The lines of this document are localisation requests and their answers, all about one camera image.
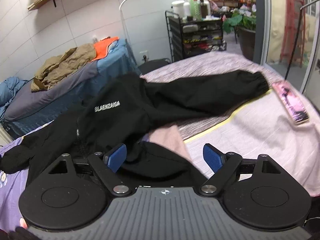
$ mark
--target smartphone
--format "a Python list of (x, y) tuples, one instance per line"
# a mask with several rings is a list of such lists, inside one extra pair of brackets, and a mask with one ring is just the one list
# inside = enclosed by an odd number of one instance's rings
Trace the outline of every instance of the smartphone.
[(309, 115), (300, 98), (286, 80), (272, 84), (273, 90), (280, 98), (293, 122), (298, 125), (309, 120)]

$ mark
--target pink towel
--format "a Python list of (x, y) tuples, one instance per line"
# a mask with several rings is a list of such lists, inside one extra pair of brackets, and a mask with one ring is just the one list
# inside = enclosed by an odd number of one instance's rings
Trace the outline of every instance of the pink towel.
[(150, 132), (149, 141), (159, 144), (191, 162), (190, 154), (176, 125), (163, 126)]

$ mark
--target logo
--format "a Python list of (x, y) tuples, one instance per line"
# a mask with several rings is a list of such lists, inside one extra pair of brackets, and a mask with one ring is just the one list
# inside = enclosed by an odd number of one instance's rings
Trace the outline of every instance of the logo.
[(160, 191), (163, 195), (168, 195), (169, 193), (171, 193), (171, 191), (164, 189), (162, 191)]
[(107, 110), (107, 109), (110, 109), (110, 108), (114, 108), (114, 107), (117, 107), (120, 105), (120, 102), (117, 101), (117, 102), (113, 102), (113, 103), (109, 103), (109, 104), (106, 104), (106, 105), (102, 105), (102, 106), (96, 106), (94, 108), (94, 111), (95, 112), (100, 112), (102, 110)]

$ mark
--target brown jacket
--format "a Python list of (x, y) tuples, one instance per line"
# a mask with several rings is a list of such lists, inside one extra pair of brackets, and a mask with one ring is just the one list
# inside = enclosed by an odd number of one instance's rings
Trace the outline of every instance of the brown jacket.
[(47, 59), (35, 74), (31, 91), (48, 90), (96, 57), (93, 44), (87, 43)]

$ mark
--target flower pot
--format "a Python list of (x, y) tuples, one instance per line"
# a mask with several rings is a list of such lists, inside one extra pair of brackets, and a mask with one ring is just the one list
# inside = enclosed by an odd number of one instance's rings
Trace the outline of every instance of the flower pot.
[(239, 33), (239, 43), (243, 56), (252, 61), (254, 54), (256, 31), (251, 31), (245, 28), (238, 27), (237, 32)]

